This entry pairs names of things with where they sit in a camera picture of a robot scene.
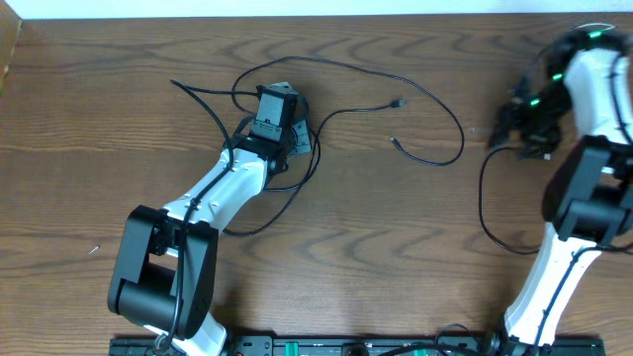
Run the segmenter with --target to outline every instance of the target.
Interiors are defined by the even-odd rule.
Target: black bracket
[[[543,218],[554,224],[562,240],[574,236],[610,245],[631,227],[632,167],[633,147],[604,136],[583,137],[547,185]],[[619,185],[601,183],[604,168],[621,180]]]
[[[138,206],[128,217],[110,284],[108,308],[137,325],[169,330],[176,303],[175,272],[149,262],[177,248],[178,222],[164,211]],[[218,231],[206,222],[190,224],[184,261],[183,307],[176,336],[196,334],[211,307],[216,276]]]

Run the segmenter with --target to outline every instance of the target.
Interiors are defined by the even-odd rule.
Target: wood grain
[[[477,218],[477,177],[497,107],[542,46],[591,15],[45,21],[25,24],[0,97],[0,353],[102,355],[118,334],[145,334],[106,308],[128,213],[161,207],[215,164],[222,137],[170,85],[227,89],[245,69],[283,55],[326,57],[408,77],[457,115],[467,147],[438,168],[408,160],[395,135],[430,159],[452,157],[450,118],[401,82],[289,62],[240,85],[290,81],[336,117],[322,135],[319,171],[291,209],[251,238],[223,238],[213,311],[226,324],[279,334],[432,334],[451,322],[495,325],[533,257],[494,246]],[[630,15],[600,15],[633,31]],[[232,130],[228,98],[206,98]],[[254,108],[254,102],[245,102]],[[540,199],[572,140],[552,162],[496,157],[486,219],[512,244],[542,238]],[[304,158],[275,185],[299,179]],[[258,227],[284,194],[253,199],[231,223]],[[88,255],[95,246],[101,248]],[[633,261],[591,267],[559,325],[599,334],[630,355]]]

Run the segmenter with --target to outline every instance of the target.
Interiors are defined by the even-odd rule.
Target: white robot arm
[[[614,236],[630,227],[628,182],[619,188],[599,187],[602,173],[626,179],[633,134],[626,44],[615,45],[620,38],[598,44],[603,35],[607,36],[578,32],[555,44],[568,50],[575,45],[572,53],[553,48],[553,55],[570,59],[556,62],[555,58],[554,68],[549,68],[550,86],[562,81],[567,89],[581,143],[548,186],[543,202],[545,237],[523,289],[503,316],[509,342],[501,355],[523,355],[528,348],[520,345],[552,345],[561,314],[588,266],[600,255],[600,247],[608,247]],[[562,67],[565,70],[556,72]],[[542,95],[551,98],[552,92],[546,89]],[[541,105],[548,99],[536,97],[531,103]],[[550,111],[565,106],[549,104]]]
[[[272,176],[288,169],[292,153],[310,151],[309,138],[299,139],[308,137],[306,115],[295,117],[299,93],[288,83],[277,83],[258,87],[258,95],[260,107],[249,134],[235,133],[202,180],[160,211],[139,206],[126,223],[108,307],[159,335],[176,325],[173,343],[190,356],[219,355],[226,340],[225,328],[209,313],[219,234]],[[183,240],[186,248],[181,246]],[[185,253],[179,256],[179,250]],[[179,316],[176,273],[150,263],[148,253],[168,254],[182,263]]]

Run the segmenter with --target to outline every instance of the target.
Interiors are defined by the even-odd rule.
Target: black cable
[[[458,354],[466,355],[466,356],[479,356],[479,353],[473,350],[469,350],[459,346],[449,346],[449,345],[436,345],[432,343],[426,342],[415,342],[410,346],[399,347],[397,349],[383,352],[378,356],[398,356],[411,351],[416,350],[438,350],[438,351],[450,351],[451,353],[455,352]]]
[[[486,223],[484,222],[484,172],[486,171],[486,165],[488,164],[488,161],[497,153],[503,151],[503,150],[520,150],[520,148],[518,147],[500,147],[497,149],[494,149],[493,151],[491,151],[488,156],[486,157],[486,159],[484,160],[484,164],[482,164],[482,170],[479,173],[479,222],[482,224],[482,228],[484,229],[484,232],[486,233],[486,235],[497,245],[499,245],[501,248],[503,248],[504,250],[507,250],[509,252],[512,253],[516,253],[519,255],[530,255],[530,254],[534,254],[534,253],[538,253],[538,248],[532,251],[519,251],[519,250],[515,250],[513,248],[511,248],[510,246],[508,246],[505,242],[501,241],[498,237],[494,236],[493,233],[488,230],[488,227],[486,226]]]
[[[423,163],[423,164],[428,164],[428,165],[433,165],[433,166],[446,166],[449,165],[453,162],[455,162],[461,155],[462,152],[464,151],[464,145],[466,143],[466,138],[464,137],[464,130],[462,129],[461,124],[459,123],[459,121],[457,120],[457,118],[455,117],[455,114],[453,114],[453,112],[446,106],[444,105],[444,103],[442,103],[441,100],[439,100],[437,97],[435,97],[433,94],[429,93],[428,91],[426,91],[426,89],[422,88],[421,86],[419,86],[418,84],[416,84],[415,82],[406,79],[404,77],[401,77],[399,75],[395,75],[395,74],[389,74],[389,73],[383,73],[383,72],[379,72],[379,71],[375,71],[375,70],[369,70],[369,69],[365,69],[363,67],[357,66],[357,65],[353,65],[353,64],[347,64],[347,63],[342,63],[342,62],[338,62],[338,61],[334,61],[334,60],[329,60],[329,59],[322,59],[322,58],[310,58],[310,57],[303,57],[303,56],[297,56],[297,55],[289,55],[289,56],[285,56],[285,57],[281,57],[279,59],[275,59],[272,61],[269,61],[267,63],[264,64],[260,64],[257,65],[253,68],[250,68],[248,70],[246,70],[245,72],[243,72],[241,75],[239,75],[237,77],[237,79],[235,79],[235,82],[233,83],[233,86],[231,88],[231,90],[235,90],[235,88],[237,87],[237,84],[239,83],[239,81],[246,75],[248,75],[249,73],[252,73],[255,70],[267,67],[269,65],[275,64],[275,63],[279,63],[281,61],[284,60],[289,60],[289,59],[294,59],[294,60],[305,60],[305,61],[312,61],[312,62],[317,62],[317,63],[325,63],[325,64],[332,64],[332,65],[338,65],[338,66],[342,66],[345,68],[349,68],[349,69],[354,69],[357,71],[360,71],[362,73],[365,74],[370,74],[370,75],[378,75],[378,76],[383,76],[383,77],[387,77],[387,78],[391,78],[391,79],[396,79],[396,80],[400,80],[408,85],[413,86],[415,89],[419,90],[420,92],[422,92],[424,95],[426,95],[427,97],[431,98],[433,101],[435,101],[439,106],[442,107],[442,109],[444,109],[444,111],[446,111],[451,118],[453,119],[453,121],[455,122],[455,125],[457,125],[457,129],[459,129],[459,133],[461,136],[461,143],[460,143],[460,148],[459,151],[457,152],[457,154],[445,161],[445,162],[433,162],[433,161],[428,161],[425,159],[421,159],[421,158],[417,158],[415,156],[413,156],[412,154],[408,153],[398,142],[398,140],[395,137],[391,137],[391,142],[392,144],[402,153],[404,153],[407,157],[413,159],[416,162],[419,163]],[[235,104],[235,106],[240,109],[242,112],[246,113],[246,114],[254,114],[246,109],[244,109],[241,105],[239,105],[239,103],[237,102],[237,99],[235,97],[235,95],[231,95],[231,99],[233,100],[233,103]]]
[[[169,349],[169,347],[171,347],[171,342],[173,341],[173,338],[177,333],[178,324],[180,323],[184,280],[183,270],[185,268],[185,254],[187,253],[186,244],[189,219],[191,218],[191,215],[193,214],[196,207],[198,207],[198,204],[200,204],[202,197],[204,197],[205,194],[207,194],[209,190],[211,190],[216,185],[216,183],[218,183],[233,167],[233,146],[230,142],[230,137],[226,132],[226,128],[222,124],[220,118],[218,118],[216,113],[214,113],[214,111],[211,110],[211,108],[202,99],[200,99],[189,87],[175,79],[172,79],[171,83],[182,89],[185,93],[189,94],[189,96],[196,100],[216,121],[216,124],[218,124],[218,128],[220,128],[222,135],[225,137],[225,145],[226,149],[228,149],[228,164],[225,166],[225,169],[223,169],[222,172],[220,172],[220,174],[216,176],[216,178],[209,182],[209,184],[207,184],[207,186],[205,186],[205,188],[203,188],[200,193],[198,193],[196,197],[189,202],[189,207],[187,208],[185,216],[183,217],[182,223],[180,225],[180,235],[178,236],[178,267],[176,270],[176,304],[174,306],[174,314],[169,332],[166,336],[164,334],[158,335],[158,337],[156,337],[156,339],[154,340],[154,352],[158,354],[164,353]]]
[[[318,126],[318,129],[316,130],[316,133],[314,133],[315,137],[320,136],[320,133],[323,129],[323,126],[325,125],[325,123],[327,123],[327,121],[329,121],[329,119],[333,118],[334,116],[338,115],[338,114],[343,114],[343,113],[368,113],[368,112],[376,112],[376,111],[380,111],[380,110],[385,110],[385,109],[389,109],[389,108],[399,108],[400,106],[403,106],[403,102],[401,100],[397,100],[392,102],[389,105],[382,105],[382,106],[378,106],[378,107],[374,107],[374,108],[362,108],[362,109],[342,109],[342,110],[337,110],[331,114],[329,114],[327,117],[325,117],[325,119],[323,119],[323,121],[320,123],[320,125]],[[266,192],[289,192],[291,190],[295,190],[297,188],[299,188],[300,185],[307,183],[315,174],[315,171],[317,170],[317,166],[318,166],[318,162],[315,165],[314,169],[312,172],[310,172],[310,174],[305,177],[301,182],[289,186],[289,187],[282,187],[282,188],[265,188],[264,190]]]
[[[618,124],[620,125],[620,130],[622,131],[622,135],[624,135],[624,138],[626,138],[626,141],[628,144],[633,144],[633,138],[631,138],[629,131],[626,130],[627,125],[624,123],[624,120],[622,119],[622,113],[620,112],[620,105],[617,102],[617,95],[615,94],[615,76],[616,76],[615,67],[617,66],[617,62],[623,57],[624,55],[620,54],[613,59],[613,62],[611,63],[611,72],[609,74],[609,84],[611,87],[611,99],[613,100],[613,108],[615,109],[615,116],[616,116]]]
[[[189,86],[189,85],[185,85],[185,86],[187,87],[187,89],[189,89],[191,91],[197,91],[197,92],[206,93],[206,94],[250,95],[250,96],[259,97],[259,93],[255,93],[255,92],[247,92],[247,91],[239,91],[239,90],[211,90],[211,89],[192,87],[192,86]]]
[[[293,193],[293,195],[290,197],[290,199],[288,200],[288,202],[286,202],[286,204],[284,205],[284,207],[279,211],[279,213],[277,213],[277,215],[275,215],[270,221],[268,221],[265,225],[263,225],[262,227],[253,230],[253,231],[247,231],[247,232],[238,232],[238,231],[233,231],[230,230],[228,228],[224,229],[224,233],[226,233],[229,236],[233,236],[233,237],[248,237],[248,236],[252,236],[256,233],[259,233],[261,231],[263,231],[264,229],[268,228],[268,226],[270,226],[272,223],[274,223],[278,218],[280,218],[288,209],[288,207],[290,207],[290,205],[292,204],[292,202],[295,200],[295,198],[297,198],[297,195],[299,194],[299,191],[304,187],[304,185],[306,183],[308,183],[308,181],[313,177],[313,175],[315,174],[315,172],[317,171],[317,167],[318,164],[320,163],[320,134],[321,131],[323,130],[323,127],[325,126],[325,123],[327,123],[327,121],[329,121],[329,119],[333,118],[335,115],[337,114],[342,114],[342,113],[367,113],[367,112],[375,112],[375,111],[380,111],[380,110],[385,110],[385,109],[389,109],[389,108],[399,108],[400,106],[404,105],[404,100],[396,100],[394,102],[392,102],[389,105],[382,105],[379,107],[374,107],[374,108],[361,108],[361,109],[342,109],[342,110],[337,110],[331,114],[329,114],[325,119],[323,119],[323,121],[320,123],[320,125],[318,126],[318,130],[315,132],[313,132],[311,130],[311,133],[313,134],[313,136],[315,137],[315,146],[318,147],[318,158],[316,159],[316,163],[313,166],[313,161],[315,159],[315,153],[316,150],[313,148],[313,153],[312,156],[310,158],[310,162],[308,164],[308,169],[306,171],[306,175],[304,176],[304,178],[297,184],[292,185],[290,187],[282,187],[282,188],[268,188],[268,189],[264,189],[267,192],[288,192],[288,191],[292,191],[295,190],[295,192]]]
[[[473,340],[475,340],[475,343],[477,344],[477,349],[479,350],[479,340],[477,339],[477,337],[475,337],[473,332],[471,332],[471,330],[468,327],[464,326],[463,324],[461,324],[459,322],[453,322],[452,324],[448,324],[448,325],[442,327],[442,329],[437,333],[437,335],[435,335],[435,340],[433,340],[435,345],[439,345],[439,338],[444,332],[446,332],[446,330],[451,329],[451,328],[455,328],[455,327],[459,327],[461,329],[466,330],[466,332],[468,332],[469,336],[472,337]],[[443,350],[438,350],[438,351],[442,355],[448,356]]]

